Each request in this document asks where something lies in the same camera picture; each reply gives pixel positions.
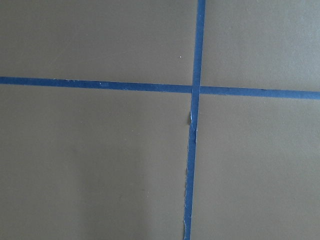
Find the brown paper table cover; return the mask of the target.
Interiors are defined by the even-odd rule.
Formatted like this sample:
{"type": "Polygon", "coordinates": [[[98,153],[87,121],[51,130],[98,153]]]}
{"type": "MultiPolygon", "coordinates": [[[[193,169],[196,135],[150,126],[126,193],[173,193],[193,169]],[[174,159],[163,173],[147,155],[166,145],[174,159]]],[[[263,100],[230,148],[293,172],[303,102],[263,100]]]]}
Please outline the brown paper table cover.
{"type": "Polygon", "coordinates": [[[317,0],[3,0],[3,240],[317,240],[317,0]]]}

